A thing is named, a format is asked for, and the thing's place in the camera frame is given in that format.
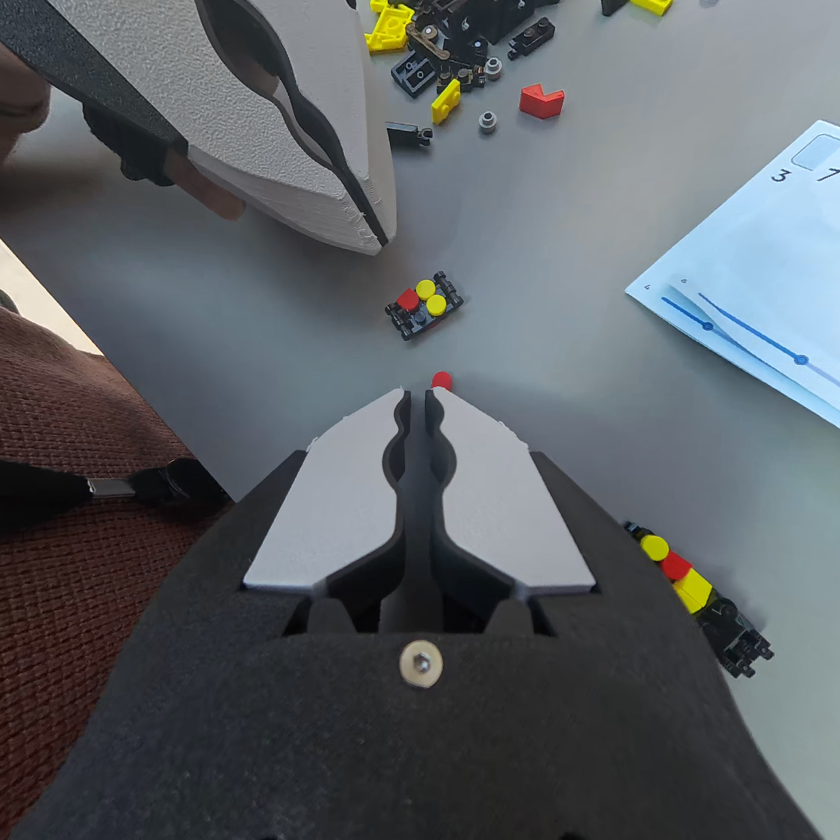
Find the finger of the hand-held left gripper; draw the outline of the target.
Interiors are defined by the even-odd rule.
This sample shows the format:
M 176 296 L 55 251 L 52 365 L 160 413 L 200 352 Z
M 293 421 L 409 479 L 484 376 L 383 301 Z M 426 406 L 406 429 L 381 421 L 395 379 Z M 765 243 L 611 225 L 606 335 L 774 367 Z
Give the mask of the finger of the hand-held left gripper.
M 354 2 L 224 2 L 224 62 L 278 111 L 286 178 L 309 180 L 288 224 L 333 245 L 387 245 L 396 187 Z
M 299 218 L 309 180 L 287 179 L 283 154 L 296 164 L 300 152 L 278 111 L 225 64 L 224 2 L 50 4 L 178 130 L 199 172 L 288 226 Z M 385 245 L 334 246 L 375 255 Z

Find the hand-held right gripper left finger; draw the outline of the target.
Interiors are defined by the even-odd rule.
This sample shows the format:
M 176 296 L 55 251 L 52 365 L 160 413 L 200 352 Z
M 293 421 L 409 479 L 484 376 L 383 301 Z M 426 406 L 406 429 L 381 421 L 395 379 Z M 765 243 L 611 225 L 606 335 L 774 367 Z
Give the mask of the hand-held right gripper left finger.
M 411 393 L 398 387 L 311 441 L 244 587 L 338 597 L 394 559 L 410 420 Z

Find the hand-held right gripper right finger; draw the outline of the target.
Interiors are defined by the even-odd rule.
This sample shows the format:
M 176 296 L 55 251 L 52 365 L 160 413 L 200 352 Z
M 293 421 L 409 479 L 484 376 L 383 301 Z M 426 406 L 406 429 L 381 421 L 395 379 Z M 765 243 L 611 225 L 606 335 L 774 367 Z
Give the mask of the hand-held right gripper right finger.
M 451 599 L 582 594 L 595 585 L 526 443 L 442 387 L 426 428 L 440 484 L 434 573 Z

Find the small black toy brick assembly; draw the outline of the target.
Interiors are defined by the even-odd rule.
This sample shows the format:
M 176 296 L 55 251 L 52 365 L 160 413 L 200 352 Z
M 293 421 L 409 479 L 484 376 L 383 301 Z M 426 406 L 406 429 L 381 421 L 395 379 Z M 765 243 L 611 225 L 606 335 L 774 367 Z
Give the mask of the small black toy brick assembly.
M 420 280 L 385 306 L 385 315 L 404 341 L 411 340 L 460 309 L 465 301 L 442 271 Z

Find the person's left hand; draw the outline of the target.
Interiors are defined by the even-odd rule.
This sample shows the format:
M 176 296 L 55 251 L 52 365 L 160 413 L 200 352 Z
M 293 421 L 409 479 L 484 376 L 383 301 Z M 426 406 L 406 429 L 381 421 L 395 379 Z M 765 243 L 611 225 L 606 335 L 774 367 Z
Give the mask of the person's left hand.
M 49 116 L 51 86 L 5 46 L 1 47 L 1 162 L 5 165 L 23 136 L 39 129 Z M 152 175 L 159 186 L 178 186 L 216 215 L 239 219 L 245 204 L 201 174 L 186 156 L 143 132 L 116 121 L 105 129 L 102 140 L 114 140 L 129 170 Z

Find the small yellow slope brick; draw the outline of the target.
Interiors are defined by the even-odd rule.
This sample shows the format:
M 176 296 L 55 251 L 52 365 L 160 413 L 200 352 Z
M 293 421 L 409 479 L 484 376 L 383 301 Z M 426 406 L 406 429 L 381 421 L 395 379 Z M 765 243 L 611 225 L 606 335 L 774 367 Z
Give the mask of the small yellow slope brick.
M 432 102 L 430 107 L 431 117 L 434 125 L 440 125 L 454 111 L 460 103 L 461 86 L 457 78 L 449 81 L 447 86 L 441 90 Z

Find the pile of toy bricks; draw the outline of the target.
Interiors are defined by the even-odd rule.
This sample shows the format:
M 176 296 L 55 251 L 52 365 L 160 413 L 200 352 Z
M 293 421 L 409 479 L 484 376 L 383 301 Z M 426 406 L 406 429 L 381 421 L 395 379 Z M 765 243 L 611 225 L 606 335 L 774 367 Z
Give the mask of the pile of toy bricks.
M 508 46 L 538 8 L 537 1 L 370 1 L 376 15 L 364 35 L 372 56 L 400 54 L 391 79 L 410 98 L 457 78 L 462 91 L 487 83 L 490 48 Z

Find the black toy clip plate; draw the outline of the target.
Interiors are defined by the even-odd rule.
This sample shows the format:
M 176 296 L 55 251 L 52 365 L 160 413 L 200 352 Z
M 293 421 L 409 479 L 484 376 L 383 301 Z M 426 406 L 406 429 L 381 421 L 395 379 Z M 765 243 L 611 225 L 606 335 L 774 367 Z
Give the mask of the black toy clip plate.
M 509 60 L 529 56 L 539 47 L 550 41 L 555 35 L 555 26 L 547 17 L 523 29 L 508 42 L 507 57 Z

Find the long black-yellow toy brick assembly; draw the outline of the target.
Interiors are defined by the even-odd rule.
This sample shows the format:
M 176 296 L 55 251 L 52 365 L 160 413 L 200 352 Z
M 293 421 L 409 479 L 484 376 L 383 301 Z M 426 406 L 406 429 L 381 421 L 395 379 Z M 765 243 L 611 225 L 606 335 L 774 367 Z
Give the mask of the long black-yellow toy brick assembly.
M 753 665 L 759 659 L 772 659 L 770 642 L 738 605 L 721 594 L 692 563 L 673 551 L 664 538 L 632 521 L 625 521 L 623 528 L 659 567 L 696 620 L 719 665 L 732 678 L 752 678 Z

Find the red notched toy brick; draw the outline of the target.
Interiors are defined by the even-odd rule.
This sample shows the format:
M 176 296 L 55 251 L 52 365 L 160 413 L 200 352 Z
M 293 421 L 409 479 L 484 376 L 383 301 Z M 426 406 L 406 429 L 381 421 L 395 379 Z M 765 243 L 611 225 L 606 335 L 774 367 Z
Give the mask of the red notched toy brick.
M 535 119 L 548 120 L 561 115 L 565 100 L 562 89 L 546 92 L 537 83 L 521 89 L 518 109 Z

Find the brown knit clothing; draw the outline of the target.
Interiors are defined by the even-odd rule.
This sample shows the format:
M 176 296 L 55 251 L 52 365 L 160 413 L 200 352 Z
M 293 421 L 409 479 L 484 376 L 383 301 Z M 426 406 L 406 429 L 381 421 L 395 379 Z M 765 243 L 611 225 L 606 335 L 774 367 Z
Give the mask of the brown knit clothing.
M 193 454 L 105 358 L 1 314 L 1 837 L 84 732 L 151 597 L 227 496 L 94 500 Z

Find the light blue instruction booklet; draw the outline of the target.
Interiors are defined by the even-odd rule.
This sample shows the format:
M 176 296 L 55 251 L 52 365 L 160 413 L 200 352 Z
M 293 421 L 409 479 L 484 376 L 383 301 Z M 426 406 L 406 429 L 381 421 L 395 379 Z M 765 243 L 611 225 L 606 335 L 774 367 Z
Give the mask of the light blue instruction booklet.
M 814 122 L 626 294 L 838 427 L 838 126 Z

